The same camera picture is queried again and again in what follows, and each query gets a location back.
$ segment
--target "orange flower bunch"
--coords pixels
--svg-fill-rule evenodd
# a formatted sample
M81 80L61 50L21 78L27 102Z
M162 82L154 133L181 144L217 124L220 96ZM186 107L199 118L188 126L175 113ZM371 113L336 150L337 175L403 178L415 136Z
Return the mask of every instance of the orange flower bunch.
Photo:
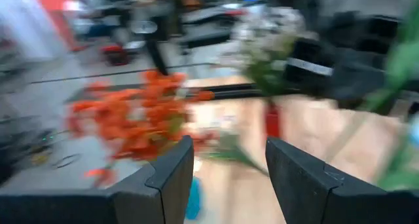
M111 161L153 160L186 134L181 128L190 119L186 105L214 97L209 91L199 91L191 98L177 97L177 90L186 79L182 73L163 76L157 71L146 71L143 76L146 83L142 89L110 92L109 84L92 83L87 90L98 99L73 103L67 118L72 134L83 136L83 122L92 119L96 134L112 150ZM136 111L142 112L142 118L136 118ZM213 134L192 138L197 149L213 139Z

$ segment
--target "wooden table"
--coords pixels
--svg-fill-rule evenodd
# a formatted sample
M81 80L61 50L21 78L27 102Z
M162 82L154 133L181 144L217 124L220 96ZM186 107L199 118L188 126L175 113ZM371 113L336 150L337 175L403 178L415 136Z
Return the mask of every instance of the wooden table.
M189 81L189 86L245 83L235 76ZM336 109L333 102L315 101L305 96L276 98L282 108L284 140L314 156L323 158L334 137L355 112ZM193 106L193 128L211 126L214 120L233 116L227 130L235 128L243 148L252 159L266 167L264 158L264 103L260 98L221 100ZM373 182L394 149L402 124L396 118L367 114L369 120L332 161L332 165ZM268 177L239 164L203 160L195 174L202 181L204 210L198 221L185 223L285 223Z

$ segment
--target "light wooden surface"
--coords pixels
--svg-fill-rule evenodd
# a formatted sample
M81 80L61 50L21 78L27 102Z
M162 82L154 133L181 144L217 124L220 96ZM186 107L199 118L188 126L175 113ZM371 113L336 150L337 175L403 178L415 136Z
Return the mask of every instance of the light wooden surface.
M241 77L200 79L190 86L246 82ZM355 113L337 109L334 102L314 101L306 96L276 98L282 109L283 139L323 158L330 144ZM196 128L213 126L237 131L252 159L266 167L264 158L264 103L248 98L206 102L193 106ZM402 124L396 118L363 113L368 121L332 161L337 168L373 182L394 149ZM232 120L224 122L223 118ZM203 184L204 210L198 221L186 223L285 223L268 177L238 164L203 161L195 174Z

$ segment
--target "red wall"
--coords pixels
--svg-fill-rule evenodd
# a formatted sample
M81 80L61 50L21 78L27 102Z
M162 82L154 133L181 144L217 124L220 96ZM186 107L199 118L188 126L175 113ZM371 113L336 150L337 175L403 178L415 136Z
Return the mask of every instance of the red wall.
M48 12L58 32L66 41L69 48L74 49L77 47L77 44L62 12L64 1L65 0L39 0L39 2L44 6L45 10Z

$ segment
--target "white label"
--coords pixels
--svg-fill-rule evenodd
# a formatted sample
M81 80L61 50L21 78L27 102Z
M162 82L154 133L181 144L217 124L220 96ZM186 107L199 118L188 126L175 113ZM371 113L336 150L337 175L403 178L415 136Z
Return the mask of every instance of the white label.
M331 67L325 67L322 65L313 64L311 62L307 62L307 61L299 60L295 58L288 59L288 64L295 67L299 67L301 69L305 69L307 71L311 71L313 73L320 74L320 75L330 76L333 73L333 69Z

